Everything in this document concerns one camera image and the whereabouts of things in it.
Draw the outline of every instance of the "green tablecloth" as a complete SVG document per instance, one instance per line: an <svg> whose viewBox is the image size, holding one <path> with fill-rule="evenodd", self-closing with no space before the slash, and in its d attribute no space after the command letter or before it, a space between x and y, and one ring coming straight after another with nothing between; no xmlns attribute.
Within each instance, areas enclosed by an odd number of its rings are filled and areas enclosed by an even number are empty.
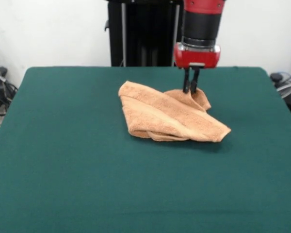
<svg viewBox="0 0 291 233"><path fill-rule="evenodd" d="M201 72L222 143L128 134L119 87L176 68L31 68L0 130L0 233L291 232L291 114L260 68Z"/></svg>

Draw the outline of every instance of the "metal pole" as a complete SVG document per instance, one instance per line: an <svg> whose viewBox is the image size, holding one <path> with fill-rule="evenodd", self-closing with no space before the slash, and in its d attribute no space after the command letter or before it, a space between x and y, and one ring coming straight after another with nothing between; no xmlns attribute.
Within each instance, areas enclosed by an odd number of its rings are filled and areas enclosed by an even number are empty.
<svg viewBox="0 0 291 233"><path fill-rule="evenodd" d="M174 42L173 42L173 47L172 49L174 49L174 46L177 42L177 34L178 34L178 24L179 24L179 13L180 13L180 5L176 6L176 16L175 16L175 28L174 28ZM174 66L174 57L171 56L171 66Z"/></svg>
<svg viewBox="0 0 291 233"><path fill-rule="evenodd" d="M126 67L126 4L122 3L123 66Z"/></svg>

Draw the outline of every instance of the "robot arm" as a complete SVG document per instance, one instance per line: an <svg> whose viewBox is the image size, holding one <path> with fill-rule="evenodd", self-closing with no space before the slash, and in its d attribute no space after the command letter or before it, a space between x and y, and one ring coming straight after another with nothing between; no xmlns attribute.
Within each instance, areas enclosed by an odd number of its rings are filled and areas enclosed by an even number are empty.
<svg viewBox="0 0 291 233"><path fill-rule="evenodd" d="M182 41L175 44L174 59L185 70L183 92L196 92L200 68L215 68L220 58L216 45L226 0L184 0ZM195 71L189 81L189 70Z"/></svg>

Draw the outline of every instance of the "towel fold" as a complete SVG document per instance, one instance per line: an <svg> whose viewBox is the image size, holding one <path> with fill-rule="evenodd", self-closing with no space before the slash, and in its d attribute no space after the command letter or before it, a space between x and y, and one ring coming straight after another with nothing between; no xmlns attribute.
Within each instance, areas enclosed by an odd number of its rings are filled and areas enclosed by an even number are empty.
<svg viewBox="0 0 291 233"><path fill-rule="evenodd" d="M128 131L136 137L155 141L220 142L231 131L207 114L211 105L200 89L193 95L181 90L162 93L127 81L118 94Z"/></svg>

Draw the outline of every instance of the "black device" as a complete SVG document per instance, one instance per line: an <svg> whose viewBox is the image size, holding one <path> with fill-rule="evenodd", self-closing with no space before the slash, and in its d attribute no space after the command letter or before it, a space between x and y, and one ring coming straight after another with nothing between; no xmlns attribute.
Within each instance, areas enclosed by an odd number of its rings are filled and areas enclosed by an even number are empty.
<svg viewBox="0 0 291 233"><path fill-rule="evenodd" d="M279 89L281 87L287 87L286 89L284 89L283 91L287 92L287 94L285 95L286 97L284 97L284 101L286 102L287 107L289 108L289 110L291 111L291 78L288 78L286 80L284 80L284 77L281 73L272 73L271 74L271 80L274 83L274 86Z"/></svg>
<svg viewBox="0 0 291 233"><path fill-rule="evenodd" d="M9 108L17 92L17 88L5 79L7 71L6 68L0 67L0 107L4 106L5 110Z"/></svg>

